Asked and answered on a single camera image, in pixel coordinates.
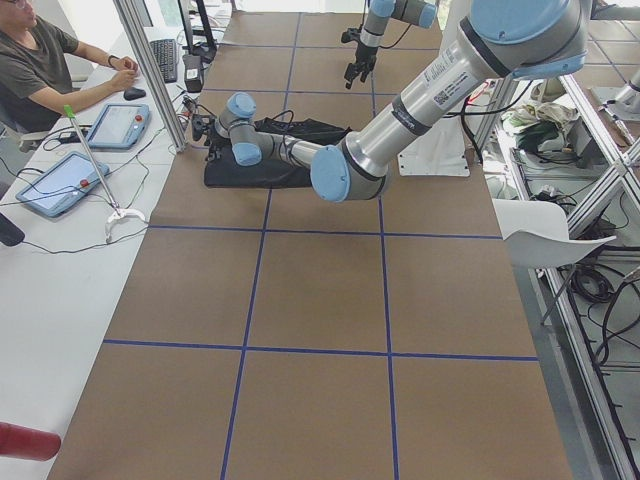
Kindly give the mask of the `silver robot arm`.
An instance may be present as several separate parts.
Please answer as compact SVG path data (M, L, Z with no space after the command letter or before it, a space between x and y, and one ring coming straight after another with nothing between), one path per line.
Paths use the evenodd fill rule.
M388 165L487 79L536 80L584 65L591 18L588 1L473 1L453 42L362 130L336 146L259 132L254 99L229 97L210 121L210 137L231 144L237 164L267 159L305 167L316 194L331 202L381 195Z
M437 16L438 1L373 0L365 2L361 24L347 28L341 34L341 43L356 43L355 59L345 69L345 87L350 89L358 78L364 83L373 72L378 51L390 19L420 28L430 28Z

